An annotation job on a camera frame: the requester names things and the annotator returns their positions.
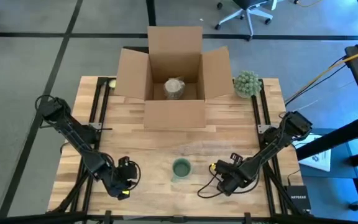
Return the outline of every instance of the green mug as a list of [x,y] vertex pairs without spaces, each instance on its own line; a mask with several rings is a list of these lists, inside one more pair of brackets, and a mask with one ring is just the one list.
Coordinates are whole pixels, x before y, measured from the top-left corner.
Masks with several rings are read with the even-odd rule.
[[173,177],[172,182],[185,179],[191,174],[191,164],[185,158],[176,159],[172,165]]

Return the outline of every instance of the wooden tabletop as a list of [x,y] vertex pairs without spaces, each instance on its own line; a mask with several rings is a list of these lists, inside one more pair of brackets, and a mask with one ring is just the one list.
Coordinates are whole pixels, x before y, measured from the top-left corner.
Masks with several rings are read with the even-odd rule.
[[[80,81],[73,116],[83,124],[89,120],[97,79],[82,77]],[[264,78],[264,83],[270,119],[278,124],[281,120],[279,114],[285,111],[280,84],[277,78]],[[242,217],[244,212],[250,212],[253,217],[270,216],[262,173],[256,189],[247,194],[230,197],[220,195],[211,199],[202,199],[196,194],[211,179],[208,172],[211,163],[218,159],[230,162],[232,152],[247,157],[259,151],[251,100],[236,95],[206,100],[205,128],[145,129],[143,101],[113,94],[111,92],[109,97],[104,122],[104,128],[113,130],[103,131],[100,151],[110,154],[116,162],[122,156],[129,156],[140,165],[142,179],[131,191],[131,197],[122,201],[110,197],[102,182],[96,182],[92,189],[89,214],[104,215],[105,210],[111,210],[114,215],[133,216]],[[258,104],[263,121],[259,98]],[[171,182],[172,162],[179,157],[191,162],[193,173],[186,180]],[[299,169],[294,148],[287,147],[280,151],[278,160],[282,180],[286,184],[287,176]],[[71,146],[65,146],[49,210],[58,206],[74,186],[79,163],[79,154]],[[300,172],[290,178],[292,184],[303,184]],[[216,184],[214,180],[204,194],[217,193]],[[272,186],[275,208],[280,212],[278,194]],[[80,195],[79,209],[83,192],[84,189]]]

